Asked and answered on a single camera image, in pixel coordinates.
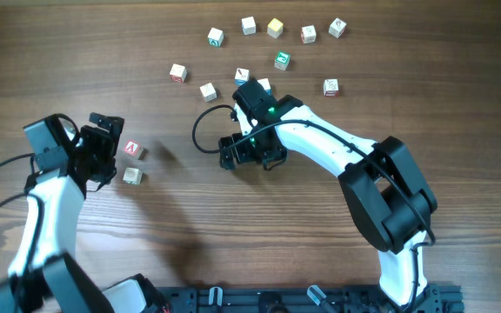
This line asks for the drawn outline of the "plain wooden block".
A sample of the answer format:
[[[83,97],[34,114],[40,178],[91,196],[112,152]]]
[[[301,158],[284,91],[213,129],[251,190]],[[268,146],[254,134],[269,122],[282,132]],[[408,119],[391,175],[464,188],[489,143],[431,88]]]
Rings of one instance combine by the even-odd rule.
[[[137,168],[127,167],[124,171],[123,181],[128,184],[139,185],[142,181],[143,172]]]

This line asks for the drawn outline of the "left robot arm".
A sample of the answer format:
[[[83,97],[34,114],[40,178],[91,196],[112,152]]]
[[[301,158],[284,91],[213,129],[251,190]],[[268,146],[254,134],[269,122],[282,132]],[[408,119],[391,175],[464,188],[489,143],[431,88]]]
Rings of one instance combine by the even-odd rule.
[[[77,127],[57,113],[24,126],[32,152],[21,196],[29,205],[23,237],[0,281],[0,312],[33,312],[55,299],[62,312],[169,312],[170,303],[141,274],[100,289],[75,258],[77,223],[89,181],[116,175],[121,117],[91,113]]]

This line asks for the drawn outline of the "red A block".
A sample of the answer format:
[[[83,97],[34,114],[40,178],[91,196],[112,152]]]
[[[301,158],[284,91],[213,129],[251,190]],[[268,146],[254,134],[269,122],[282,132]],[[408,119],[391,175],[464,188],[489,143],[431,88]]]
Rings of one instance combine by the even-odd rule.
[[[128,140],[123,147],[123,152],[134,159],[141,159],[144,147],[134,140]]]

